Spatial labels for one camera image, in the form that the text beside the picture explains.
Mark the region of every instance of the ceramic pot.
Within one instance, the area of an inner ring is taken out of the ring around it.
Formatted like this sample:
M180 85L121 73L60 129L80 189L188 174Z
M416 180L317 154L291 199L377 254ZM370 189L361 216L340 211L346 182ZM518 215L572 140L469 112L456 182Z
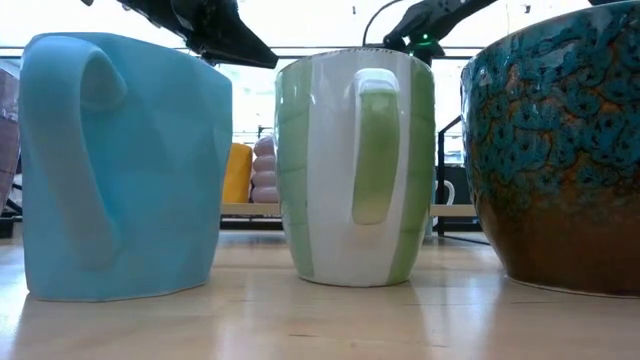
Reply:
M462 73L466 168L514 280L640 295L640 2L516 32Z

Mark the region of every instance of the wooden table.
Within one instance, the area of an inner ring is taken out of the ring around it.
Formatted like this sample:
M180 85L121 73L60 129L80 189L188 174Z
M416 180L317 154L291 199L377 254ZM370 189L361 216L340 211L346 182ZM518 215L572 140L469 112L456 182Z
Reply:
M0 359L640 359L640 302L504 278L488 246L427 245L410 283L298 279L280 233L225 233L212 281L106 304L27 297L19 240L0 243Z

